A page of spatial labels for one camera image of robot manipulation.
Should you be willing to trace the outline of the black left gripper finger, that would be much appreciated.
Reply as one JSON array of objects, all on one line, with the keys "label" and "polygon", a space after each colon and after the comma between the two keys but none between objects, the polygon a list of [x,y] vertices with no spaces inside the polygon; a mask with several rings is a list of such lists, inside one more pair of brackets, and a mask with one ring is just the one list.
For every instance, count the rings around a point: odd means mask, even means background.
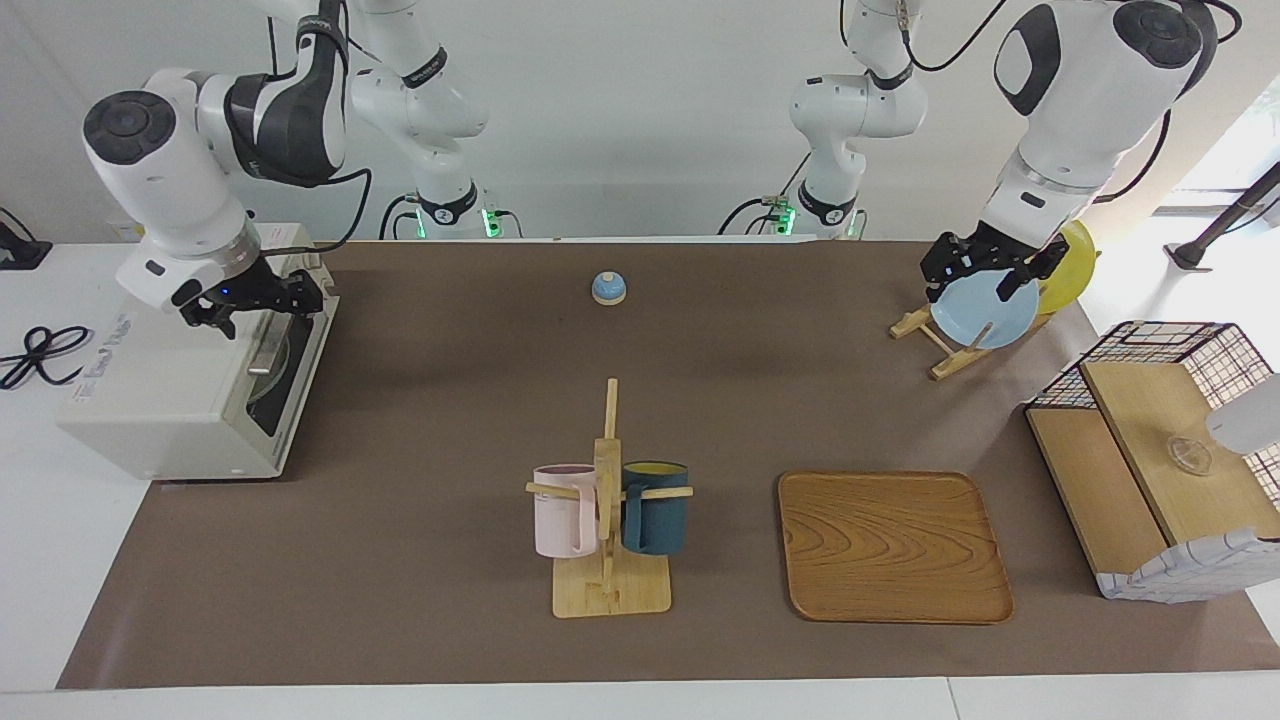
[{"label": "black left gripper finger", "polygon": [[1032,281],[1046,281],[1059,268],[1069,251],[1066,240],[1052,240],[1038,252],[1025,260],[1016,260],[1005,278],[997,284],[1000,301],[1009,301],[1021,287]]},{"label": "black left gripper finger", "polygon": [[952,281],[959,264],[959,237],[938,237],[920,260],[925,299],[936,301]]}]

